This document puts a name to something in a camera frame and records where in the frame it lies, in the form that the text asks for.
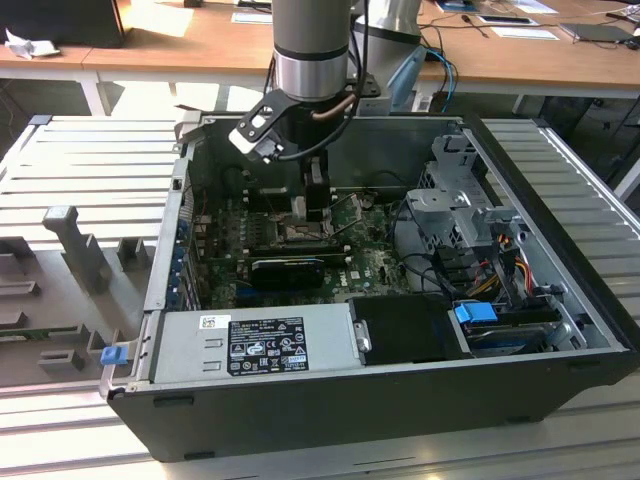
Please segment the white sticker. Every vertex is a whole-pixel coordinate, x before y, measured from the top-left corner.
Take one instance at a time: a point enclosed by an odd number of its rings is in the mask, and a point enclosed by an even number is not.
[[[229,328],[231,315],[202,315],[200,317],[200,329]]]

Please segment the wooden table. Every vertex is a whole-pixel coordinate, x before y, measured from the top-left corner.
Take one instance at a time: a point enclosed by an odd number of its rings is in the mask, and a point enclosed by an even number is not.
[[[560,16],[624,7],[599,0],[543,0]],[[272,51],[270,25],[231,23],[233,5],[205,4],[183,9],[180,2],[137,5],[138,28],[122,49],[63,48],[63,55],[31,62],[0,51],[0,77],[75,80],[81,83],[91,113],[110,113],[101,82],[118,80],[205,82],[258,87],[264,82]],[[460,15],[442,18],[425,2],[422,23],[466,26]],[[539,23],[561,21],[600,23],[604,15],[579,18],[532,16]],[[615,25],[631,30],[626,22]],[[558,27],[549,28],[559,41],[500,38],[491,29],[442,28],[447,57],[459,71],[459,92],[635,98],[640,93],[640,52],[624,46],[606,50],[594,44],[572,44]],[[425,29],[432,45],[436,31]],[[435,92],[443,78],[442,65],[426,64],[418,83],[423,96]]]
[[[526,15],[539,24],[602,23],[611,20],[605,15],[577,18],[559,16],[585,15],[590,12],[615,10],[625,5],[597,0],[543,0],[559,15]],[[560,40],[528,40],[500,38],[491,28],[483,28],[489,38],[473,28],[448,29],[468,26],[460,15],[452,18],[435,5],[425,5],[421,23],[432,23],[439,28],[447,58],[458,68],[457,91],[478,93],[517,93],[530,95],[560,95],[576,97],[635,98],[640,94],[640,52],[623,45],[615,50],[611,44],[595,45],[588,42],[573,43],[573,39],[560,27],[545,28]],[[483,25],[471,17],[476,25]],[[629,32],[628,22],[615,24]],[[435,28],[427,28],[424,35],[433,46],[439,46]],[[425,65],[421,80],[422,91],[435,91],[442,83],[443,67],[439,63]]]

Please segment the black box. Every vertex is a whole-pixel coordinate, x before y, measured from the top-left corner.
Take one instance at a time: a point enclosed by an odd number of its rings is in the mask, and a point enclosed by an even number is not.
[[[12,0],[0,2],[0,28],[56,46],[121,47],[131,30],[131,0]]]

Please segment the component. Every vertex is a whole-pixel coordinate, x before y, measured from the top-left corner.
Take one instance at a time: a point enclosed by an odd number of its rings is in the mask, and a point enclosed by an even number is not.
[[[258,260],[251,265],[249,280],[256,290],[306,290],[324,281],[324,262],[315,258]]]
[[[438,297],[359,297],[350,299],[349,306],[354,323],[368,333],[369,348],[362,353],[365,365],[462,358],[448,307]]]

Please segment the paper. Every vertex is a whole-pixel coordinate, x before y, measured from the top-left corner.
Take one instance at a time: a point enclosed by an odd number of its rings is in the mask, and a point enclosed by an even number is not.
[[[515,0],[515,5],[526,13],[558,13],[537,0]]]
[[[547,30],[533,28],[491,27],[496,35],[503,38],[527,38],[529,40],[560,40]]]
[[[270,25],[273,22],[271,15],[262,13],[242,13],[236,12],[231,15],[232,23],[261,23]]]
[[[56,55],[60,50],[56,49],[49,40],[31,41],[13,35],[8,29],[5,30],[7,41],[4,46],[19,57],[31,60],[33,57],[44,57]]]

